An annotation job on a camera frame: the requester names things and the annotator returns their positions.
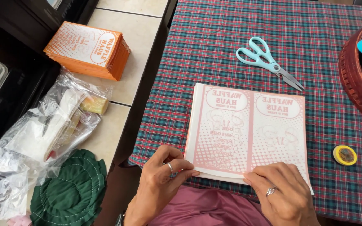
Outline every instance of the stack of paper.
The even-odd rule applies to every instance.
[[[65,21],[44,52],[72,72],[119,81],[131,50],[121,32]]]
[[[184,158],[199,177],[241,184],[256,166],[295,164],[311,188],[304,110],[303,96],[197,83]]]

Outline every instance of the finger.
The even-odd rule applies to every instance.
[[[267,166],[257,166],[252,171],[259,176],[267,178],[271,183],[273,183],[281,193],[288,194],[294,191],[291,184],[287,179],[279,172],[279,170],[272,164]]]
[[[267,209],[269,210],[272,209],[270,201],[272,200],[273,202],[277,203],[278,199],[281,198],[280,197],[281,193],[276,191],[273,194],[270,194],[268,197],[266,197],[268,189],[272,188],[273,186],[265,178],[259,176],[258,174],[254,172],[249,172],[244,174],[244,177],[246,178],[243,179],[244,182],[249,184],[257,194],[259,202],[261,203],[262,206],[262,211],[265,211]]]
[[[191,169],[181,170],[177,175],[170,180],[170,189],[171,191],[174,189],[178,189],[187,179],[191,177],[196,177],[200,174],[200,172]]]
[[[277,168],[277,170],[287,179],[287,181],[293,185],[293,187],[298,186],[299,182],[296,179],[295,175],[291,171],[291,169],[284,162],[277,162],[270,164]]]
[[[152,155],[151,159],[154,159],[156,164],[162,164],[167,158],[184,159],[182,152],[175,147],[168,145],[160,146],[157,151]]]
[[[160,175],[162,177],[169,177],[172,173],[176,173],[182,169],[193,169],[194,164],[190,163],[188,160],[185,159],[173,159],[169,162],[171,167],[173,168],[173,172],[171,172],[170,166],[165,164],[160,167]]]
[[[289,164],[287,167],[290,168],[291,172],[293,173],[294,177],[298,181],[298,183],[305,188],[306,191],[310,191],[308,184],[305,182],[303,176],[301,175],[299,168],[296,165]]]

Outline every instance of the green ruffled cloth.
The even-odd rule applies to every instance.
[[[34,188],[30,204],[33,226],[89,226],[100,213],[107,170],[88,150],[76,150],[58,177]]]

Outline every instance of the clear plastic bag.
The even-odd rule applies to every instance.
[[[26,214],[27,193],[58,176],[62,163],[100,122],[112,90],[61,70],[55,84],[0,139],[0,220]]]

